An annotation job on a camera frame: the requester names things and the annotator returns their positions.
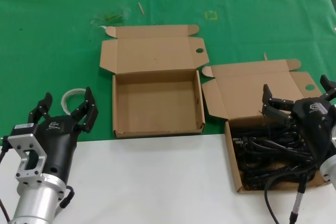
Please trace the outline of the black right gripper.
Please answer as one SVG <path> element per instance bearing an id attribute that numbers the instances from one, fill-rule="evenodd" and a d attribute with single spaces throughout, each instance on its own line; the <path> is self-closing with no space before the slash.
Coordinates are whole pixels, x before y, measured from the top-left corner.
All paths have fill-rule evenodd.
<path id="1" fill-rule="evenodd" d="M 264 84 L 262 113 L 280 124 L 291 124 L 293 119 L 313 158 L 325 161 L 335 154 L 331 144 L 335 107 L 329 101 L 335 99 L 336 83 L 323 74 L 320 84 L 325 90 L 321 97 L 296 102 L 274 98 L 269 86 Z"/>

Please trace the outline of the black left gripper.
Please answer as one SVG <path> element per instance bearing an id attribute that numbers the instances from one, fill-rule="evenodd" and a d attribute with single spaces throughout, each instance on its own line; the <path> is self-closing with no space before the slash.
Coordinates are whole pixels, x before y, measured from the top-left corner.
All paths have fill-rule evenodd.
<path id="1" fill-rule="evenodd" d="M 67 182 L 79 131 L 90 133 L 98 116 L 95 98 L 90 87 L 85 90 L 84 101 L 69 115 L 50 118 L 52 95 L 47 92 L 37 106 L 29 113 L 28 123 L 38 123 L 37 140 L 47 158 L 43 173 L 51 174 Z"/>

